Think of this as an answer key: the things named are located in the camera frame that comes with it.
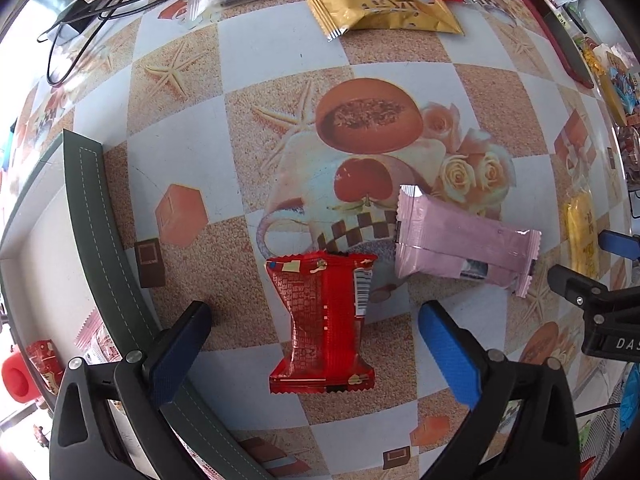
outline barcode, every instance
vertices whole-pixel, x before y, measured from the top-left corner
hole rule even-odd
[[[369,289],[371,288],[371,269],[355,269],[353,281],[356,297],[356,317],[364,317],[369,303]]]

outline pink snack wrapper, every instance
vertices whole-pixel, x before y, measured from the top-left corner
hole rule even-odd
[[[524,298],[531,284],[542,233],[520,230],[467,213],[425,194],[400,187],[396,225],[396,275],[424,272],[514,286]]]

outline rose print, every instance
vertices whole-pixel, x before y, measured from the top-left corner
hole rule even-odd
[[[469,155],[469,163],[476,174],[476,188],[471,190],[468,202],[479,208],[497,205],[509,192],[510,183],[500,158],[494,152]]]
[[[447,152],[455,153],[460,146],[460,112],[456,105],[445,108],[438,103],[429,103],[422,110],[422,136],[438,139]]]
[[[492,134],[470,128],[462,134],[460,112],[428,103],[422,109],[422,137],[440,140],[447,156],[432,195],[482,216],[499,219],[500,204],[516,185],[509,152],[494,143]]]
[[[440,167],[444,195],[455,202],[465,203],[466,196],[476,186],[474,168],[464,155],[449,155]]]

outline yellow package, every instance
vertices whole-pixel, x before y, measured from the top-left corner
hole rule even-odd
[[[347,30],[408,28],[462,34],[458,20],[442,0],[307,0],[329,41]]]
[[[600,271],[598,234],[589,189],[581,189],[566,206],[566,226],[571,249],[571,268],[594,280]]]
[[[616,121],[616,124],[620,127],[626,126],[626,114],[625,109],[622,107],[622,101],[616,92],[611,79],[609,79],[608,75],[600,75],[598,76],[598,82],[600,84],[600,90],[602,91],[602,97],[604,98],[604,102],[607,104],[607,108],[609,109],[613,120]]]

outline yellow snack bag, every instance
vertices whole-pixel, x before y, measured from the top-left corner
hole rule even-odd
[[[408,28],[462,34],[442,0],[307,0],[329,41],[351,29]]]
[[[566,226],[571,248],[571,268],[597,279],[600,270],[598,234],[591,191],[583,188],[566,205]]]

